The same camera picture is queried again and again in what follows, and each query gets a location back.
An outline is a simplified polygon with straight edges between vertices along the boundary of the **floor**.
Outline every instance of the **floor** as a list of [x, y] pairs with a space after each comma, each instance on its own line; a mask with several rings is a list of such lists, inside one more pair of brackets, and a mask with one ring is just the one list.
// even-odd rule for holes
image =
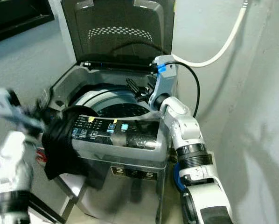
[[[102, 220], [85, 215], [77, 206], [74, 206], [66, 224], [107, 224]], [[162, 215], [163, 224], [182, 223], [182, 214], [179, 200], [179, 193], [173, 185], [172, 172], [166, 181], [164, 209]]]

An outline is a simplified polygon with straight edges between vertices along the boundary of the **black cable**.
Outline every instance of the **black cable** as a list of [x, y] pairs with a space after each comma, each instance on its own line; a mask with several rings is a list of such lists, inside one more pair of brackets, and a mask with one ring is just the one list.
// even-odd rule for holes
[[130, 42], [123, 43], [123, 44], [121, 44], [119, 46], [116, 46], [115, 48], [111, 49], [110, 53], [112, 54], [114, 51], [116, 51], [118, 49], [121, 49], [121, 48], [129, 46], [129, 45], [134, 45], [134, 44], [143, 44], [143, 45], [150, 46], [150, 47], [160, 51], [161, 53], [163, 53], [165, 55], [170, 55], [171, 54], [170, 52], [161, 48], [160, 46], [157, 46], [157, 45], [153, 44], [152, 42], [145, 42], [145, 41], [130, 41]]
[[193, 117], [195, 118], [196, 113], [197, 113], [197, 109], [199, 108], [199, 103], [200, 103], [200, 82], [199, 79], [197, 78], [195, 72], [185, 63], [182, 62], [177, 62], [177, 61], [173, 61], [173, 62], [166, 62], [164, 63], [165, 65], [169, 65], [169, 64], [179, 64], [179, 65], [183, 65], [185, 68], [187, 68], [191, 74], [193, 75], [193, 77], [195, 78], [195, 82], [196, 82], [196, 88], [197, 88], [197, 96], [196, 96], [196, 105], [195, 105], [195, 112]]

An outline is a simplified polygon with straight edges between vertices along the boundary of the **white hose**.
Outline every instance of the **white hose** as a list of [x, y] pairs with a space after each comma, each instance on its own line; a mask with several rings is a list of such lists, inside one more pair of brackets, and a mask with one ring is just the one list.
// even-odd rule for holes
[[174, 57], [174, 59], [176, 61], [179, 61], [179, 62], [182, 62], [182, 63], [185, 63], [186, 65], [190, 66], [190, 67], [196, 67], [196, 68], [200, 68], [200, 67], [205, 67], [207, 65], [210, 65], [212, 64], [213, 62], [217, 61], [223, 54], [224, 52], [226, 51], [226, 49], [230, 46], [230, 44], [232, 43], [233, 39], [235, 38], [238, 30], [239, 30], [239, 27], [241, 25], [241, 22], [242, 22], [242, 19], [245, 15], [245, 12], [246, 12], [246, 8], [247, 8], [247, 5], [248, 5], [248, 0], [245, 0], [242, 7], [241, 7], [241, 10], [239, 12], [239, 16], [235, 22], [235, 25], [232, 29], [232, 32], [229, 36], [229, 38], [227, 39], [226, 43], [224, 44], [224, 46], [220, 49], [220, 51], [211, 59], [205, 61], [205, 62], [200, 62], [200, 63], [194, 63], [194, 62], [188, 62], [174, 54], [172, 54], [172, 56]]

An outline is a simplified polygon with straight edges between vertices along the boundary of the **washing machine drum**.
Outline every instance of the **washing machine drum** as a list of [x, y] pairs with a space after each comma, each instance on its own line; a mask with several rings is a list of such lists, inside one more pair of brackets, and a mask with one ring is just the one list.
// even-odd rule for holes
[[125, 86], [110, 86], [93, 89], [75, 101], [93, 109], [100, 117], [138, 117], [150, 112], [146, 102], [137, 102], [133, 93]]

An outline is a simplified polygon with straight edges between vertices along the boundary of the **window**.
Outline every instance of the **window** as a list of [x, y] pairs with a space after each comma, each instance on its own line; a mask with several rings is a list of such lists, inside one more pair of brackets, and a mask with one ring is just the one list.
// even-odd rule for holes
[[48, 0], [0, 0], [0, 41], [52, 20]]

